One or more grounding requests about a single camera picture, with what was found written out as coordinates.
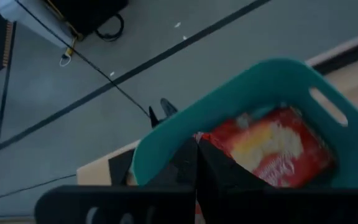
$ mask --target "white object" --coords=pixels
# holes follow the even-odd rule
[[[61,26],[61,22],[46,8],[41,0],[18,0],[22,3],[36,18],[38,18],[49,29],[54,31],[61,39],[70,44],[72,37],[66,26]],[[3,18],[18,22],[25,25],[41,37],[49,40],[60,48],[65,48],[66,45],[59,39],[53,36],[47,29],[45,29],[38,21],[36,21],[28,12],[26,12],[15,0],[0,0],[0,15]]]
[[[66,55],[66,57],[61,57],[60,58],[60,62],[59,62],[59,65],[61,67],[66,67],[70,62],[71,62],[71,56],[70,55]]]

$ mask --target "black cable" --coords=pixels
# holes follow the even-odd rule
[[[94,31],[94,33],[102,40],[106,42],[113,42],[116,41],[120,36],[122,35],[122,32],[124,31],[124,19],[120,14],[116,14],[114,17],[117,17],[119,20],[119,30],[115,34],[101,34],[97,29]]]
[[[59,177],[59,178],[56,178],[56,179],[48,180],[48,181],[43,182],[41,184],[36,184],[36,185],[31,186],[31,187],[25,187],[25,188],[22,188],[22,189],[14,190],[12,192],[8,192],[6,194],[2,194],[2,195],[0,195],[0,198],[4,198],[4,197],[10,196],[10,195],[18,194],[18,193],[26,191],[26,190],[31,190],[31,189],[34,189],[36,187],[41,187],[43,185],[47,185],[47,184],[50,184],[52,182],[56,182],[56,181],[59,181],[59,180],[63,180],[63,179],[67,179],[67,178],[75,177],[75,176],[76,176],[76,174],[72,174],[72,175],[66,175],[64,177]]]
[[[142,110],[142,112],[148,117],[150,118],[150,115],[146,112],[145,109],[143,109],[143,107],[138,104],[138,102],[136,102],[131,96],[129,96],[124,90],[122,90],[121,88],[118,87],[118,85],[116,85],[105,73],[103,73],[101,71],[101,69],[99,67],[97,67],[94,63],[92,63],[91,61],[89,61],[84,55],[82,55],[81,53],[79,53],[79,51],[75,50],[72,46],[70,46],[70,44],[66,43],[62,38],[60,38],[53,30],[49,29],[49,27],[47,27],[43,22],[41,22],[34,14],[32,14],[28,8],[26,8],[19,0],[15,0],[16,3],[18,3],[18,5],[20,5],[21,8],[23,8],[27,13],[30,14],[30,16],[32,16],[43,28],[45,28],[47,31],[49,31],[54,37],[56,37],[58,40],[60,40],[63,44],[66,45],[66,47],[68,47],[69,49],[71,49],[74,53],[76,53],[82,60],[84,60],[86,63],[88,63],[88,65],[90,65],[92,68],[94,68],[96,71],[98,71],[102,76],[104,76],[107,80],[109,80],[109,82],[111,84],[113,84],[126,98],[128,98],[128,100],[132,101],[133,104],[135,104],[140,110]]]

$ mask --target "plastic basket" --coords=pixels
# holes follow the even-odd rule
[[[314,98],[317,88],[347,118],[340,125]],[[225,119],[269,103],[287,102],[331,146],[338,172],[332,187],[358,187],[358,109],[315,70],[289,59],[254,65],[204,98],[162,123],[135,150],[132,168],[139,185],[166,165],[183,141],[198,131],[210,131]]]

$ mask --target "basket handle hole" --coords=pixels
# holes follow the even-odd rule
[[[309,92],[311,97],[316,100],[317,103],[320,104],[320,106],[323,107],[338,124],[347,127],[346,116],[340,109],[338,109],[338,107],[335,106],[334,103],[327,99],[316,87],[309,88]]]

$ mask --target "red snack bag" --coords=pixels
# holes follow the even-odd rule
[[[301,187],[333,163],[291,108],[276,109],[247,129],[227,120],[212,136],[239,165],[275,187]]]

